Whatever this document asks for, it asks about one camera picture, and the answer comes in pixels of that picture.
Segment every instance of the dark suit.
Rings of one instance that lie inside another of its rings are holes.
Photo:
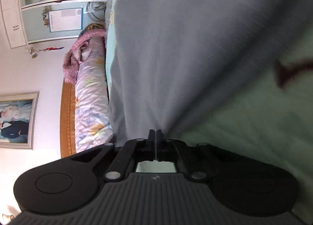
[[[29,123],[23,121],[9,122],[10,126],[1,129],[1,135],[7,139],[15,139],[21,135],[28,135]]]

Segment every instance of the wall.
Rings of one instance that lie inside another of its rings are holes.
[[[42,52],[32,59],[25,47],[9,50],[0,37],[0,96],[39,92],[35,114],[33,150],[0,148],[0,222],[2,213],[16,215],[15,180],[30,168],[60,159],[60,103],[64,54],[73,40],[34,45],[37,49],[65,46]]]

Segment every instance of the framed wedding photo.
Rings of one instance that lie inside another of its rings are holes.
[[[37,93],[0,97],[0,148],[32,149]]]

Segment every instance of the blue framed paper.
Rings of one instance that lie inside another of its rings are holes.
[[[49,11],[50,32],[83,29],[83,8]]]

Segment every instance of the gray garment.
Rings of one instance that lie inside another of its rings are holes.
[[[311,23],[313,0],[117,0],[117,144],[175,135],[231,98]]]

